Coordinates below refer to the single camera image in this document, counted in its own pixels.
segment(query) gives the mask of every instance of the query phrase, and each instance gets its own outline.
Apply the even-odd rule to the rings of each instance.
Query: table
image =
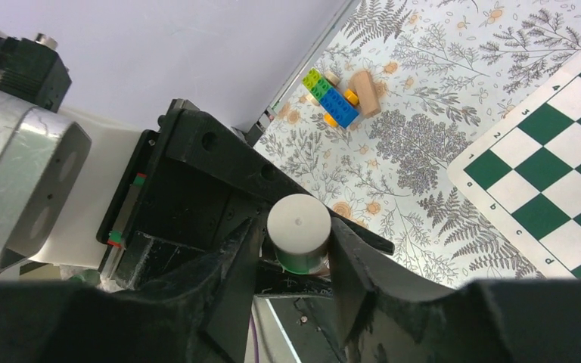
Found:
[[[300,86],[255,148],[432,281],[540,278],[446,168],[579,51],[581,0],[362,0],[315,67],[371,72],[382,112],[331,128]]]

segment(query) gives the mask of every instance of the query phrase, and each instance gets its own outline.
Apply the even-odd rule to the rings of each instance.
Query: purple cable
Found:
[[[253,314],[250,314],[250,331],[253,332],[255,363],[259,363],[259,342],[257,342],[257,329],[255,328],[255,319],[253,319]]]

